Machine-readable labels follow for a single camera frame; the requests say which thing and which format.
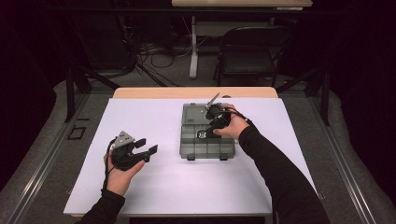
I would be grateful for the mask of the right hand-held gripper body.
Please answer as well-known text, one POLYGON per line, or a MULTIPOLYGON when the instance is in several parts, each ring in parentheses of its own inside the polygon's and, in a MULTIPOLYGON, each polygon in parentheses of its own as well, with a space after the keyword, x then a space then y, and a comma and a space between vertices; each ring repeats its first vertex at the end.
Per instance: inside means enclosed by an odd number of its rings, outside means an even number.
POLYGON ((219 97, 217 93, 204 107, 202 113, 209 120, 212 129, 222 129, 229 125, 231 121, 231 112, 222 104, 215 104, 215 100, 219 97))

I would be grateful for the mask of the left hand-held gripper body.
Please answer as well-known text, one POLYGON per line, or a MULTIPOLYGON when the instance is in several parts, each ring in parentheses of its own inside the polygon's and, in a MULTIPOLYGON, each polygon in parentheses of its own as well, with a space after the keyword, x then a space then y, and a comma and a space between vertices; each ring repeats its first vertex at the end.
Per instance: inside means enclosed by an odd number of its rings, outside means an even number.
POLYGON ((137 157, 138 153, 133 153, 135 140, 128 133, 121 131, 115 138, 115 141, 110 145, 112 152, 112 162, 114 166, 122 171, 127 171, 135 166, 140 160, 137 157))

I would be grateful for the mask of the grey plastic organizer box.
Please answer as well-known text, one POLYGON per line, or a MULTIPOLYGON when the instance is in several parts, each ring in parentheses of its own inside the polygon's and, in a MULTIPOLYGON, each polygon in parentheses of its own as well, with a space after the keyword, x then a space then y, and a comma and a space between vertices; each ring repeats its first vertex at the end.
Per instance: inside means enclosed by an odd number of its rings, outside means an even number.
POLYGON ((235 143, 231 137, 216 135, 215 138, 199 139, 201 130, 211 130, 209 120, 202 113, 205 104, 184 104, 181 121, 180 150, 182 159, 219 159, 227 161, 235 155, 235 143))

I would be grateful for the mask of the person's right hand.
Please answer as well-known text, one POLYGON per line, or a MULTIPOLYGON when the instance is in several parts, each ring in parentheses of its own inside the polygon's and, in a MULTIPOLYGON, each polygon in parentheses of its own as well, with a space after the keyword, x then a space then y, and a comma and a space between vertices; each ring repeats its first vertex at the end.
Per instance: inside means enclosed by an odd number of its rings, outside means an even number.
POLYGON ((244 131, 246 127, 249 126, 249 124, 243 118, 236 115, 236 109, 234 105, 226 105, 226 107, 232 111, 231 121, 227 127, 215 129, 213 133, 216 135, 225 135, 233 139, 238 139, 241 132, 244 131))

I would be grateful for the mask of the person's left hand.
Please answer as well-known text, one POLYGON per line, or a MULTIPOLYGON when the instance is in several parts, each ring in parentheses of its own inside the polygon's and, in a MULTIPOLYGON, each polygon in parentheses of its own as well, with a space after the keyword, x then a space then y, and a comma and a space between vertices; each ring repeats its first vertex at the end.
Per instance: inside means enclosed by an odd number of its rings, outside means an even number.
POLYGON ((124 196, 130 187, 132 178, 144 167, 145 162, 140 161, 127 171, 117 169, 112 162, 112 150, 104 156, 106 165, 105 189, 120 196, 124 196))

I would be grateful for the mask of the white table board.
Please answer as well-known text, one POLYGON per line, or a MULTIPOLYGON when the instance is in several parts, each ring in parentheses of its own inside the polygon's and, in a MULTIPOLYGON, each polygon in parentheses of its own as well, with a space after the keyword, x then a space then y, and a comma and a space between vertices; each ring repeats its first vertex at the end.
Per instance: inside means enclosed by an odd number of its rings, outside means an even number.
POLYGON ((121 214, 128 217, 267 216, 272 199, 253 160, 241 149, 233 158, 179 155, 183 99, 111 99, 92 139, 67 215, 82 216, 100 197, 103 156, 120 132, 144 138, 157 152, 133 178, 121 214))

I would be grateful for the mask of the light wooden table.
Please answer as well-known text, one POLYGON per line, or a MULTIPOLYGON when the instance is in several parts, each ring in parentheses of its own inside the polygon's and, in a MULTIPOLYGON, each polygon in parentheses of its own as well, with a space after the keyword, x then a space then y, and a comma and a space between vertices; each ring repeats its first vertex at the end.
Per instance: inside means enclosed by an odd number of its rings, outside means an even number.
POLYGON ((205 104, 217 93, 216 101, 235 105, 304 175, 310 174, 286 107, 271 87, 118 88, 109 100, 183 99, 185 104, 205 104))

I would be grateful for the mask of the black folding chair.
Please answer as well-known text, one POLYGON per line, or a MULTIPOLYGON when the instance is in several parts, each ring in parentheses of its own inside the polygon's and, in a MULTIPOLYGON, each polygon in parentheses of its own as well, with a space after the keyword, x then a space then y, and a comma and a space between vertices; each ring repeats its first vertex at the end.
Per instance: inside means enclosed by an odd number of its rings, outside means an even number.
POLYGON ((234 28, 220 42, 213 78, 220 85, 228 76, 269 77, 274 87, 282 55, 292 39, 290 28, 281 25, 234 28))

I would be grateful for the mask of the white-legged wooden desk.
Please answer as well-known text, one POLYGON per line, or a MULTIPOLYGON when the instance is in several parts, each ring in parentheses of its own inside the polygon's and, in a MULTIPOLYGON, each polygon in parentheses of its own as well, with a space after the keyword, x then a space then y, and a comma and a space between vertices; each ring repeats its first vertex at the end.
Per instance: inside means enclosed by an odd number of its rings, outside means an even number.
MULTIPOLYGON (((313 0, 172 0, 173 7, 181 9, 274 9, 301 11, 312 7, 313 0)), ((191 66, 190 78, 197 77, 199 36, 222 36, 227 31, 243 25, 259 25, 254 21, 241 19, 204 19, 202 16, 191 17, 191 66)))

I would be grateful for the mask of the black metal stand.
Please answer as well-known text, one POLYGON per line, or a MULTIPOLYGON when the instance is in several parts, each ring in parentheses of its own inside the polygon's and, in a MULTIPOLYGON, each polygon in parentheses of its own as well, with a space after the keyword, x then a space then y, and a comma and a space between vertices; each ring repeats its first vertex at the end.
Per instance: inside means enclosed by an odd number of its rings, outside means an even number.
POLYGON ((331 75, 326 69, 314 68, 307 73, 293 78, 286 84, 277 87, 276 92, 280 93, 286 91, 302 81, 308 81, 308 84, 304 89, 304 94, 307 97, 315 96, 318 91, 321 91, 319 114, 324 124, 329 126, 329 98, 331 75))
POLYGON ((107 79, 106 77, 103 77, 99 75, 98 73, 92 71, 86 66, 82 65, 71 65, 68 68, 68 71, 66 73, 65 77, 65 83, 66 83, 66 102, 67 102, 67 115, 65 118, 66 122, 69 122, 71 118, 74 117, 75 111, 76 111, 76 102, 75 102, 75 87, 78 87, 78 89, 84 93, 84 94, 89 94, 92 91, 92 85, 88 81, 88 78, 94 78, 101 82, 102 84, 105 84, 112 90, 116 90, 117 88, 120 87, 120 85, 114 83, 113 81, 107 79))

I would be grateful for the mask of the aluminium floor rail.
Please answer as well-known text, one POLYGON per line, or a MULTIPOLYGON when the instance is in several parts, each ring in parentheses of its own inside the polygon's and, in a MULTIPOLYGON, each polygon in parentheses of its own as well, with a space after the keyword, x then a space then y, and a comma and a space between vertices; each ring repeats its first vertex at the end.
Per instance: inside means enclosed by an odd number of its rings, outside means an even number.
POLYGON ((0 207, 4 209, 0 224, 21 223, 55 163, 61 144, 71 132, 89 97, 89 94, 77 97, 75 112, 70 119, 67 118, 66 100, 61 96, 57 98, 49 119, 0 192, 0 207))
POLYGON ((361 188, 347 164, 347 160, 336 140, 335 135, 333 134, 332 128, 325 124, 320 115, 320 104, 318 100, 316 98, 308 97, 308 102, 315 114, 321 130, 325 133, 326 139, 330 144, 334 163, 344 182, 344 185, 346 186, 346 191, 349 195, 349 198, 353 202, 355 210, 357 211, 357 214, 361 220, 361 224, 377 224, 373 213, 362 194, 361 188))

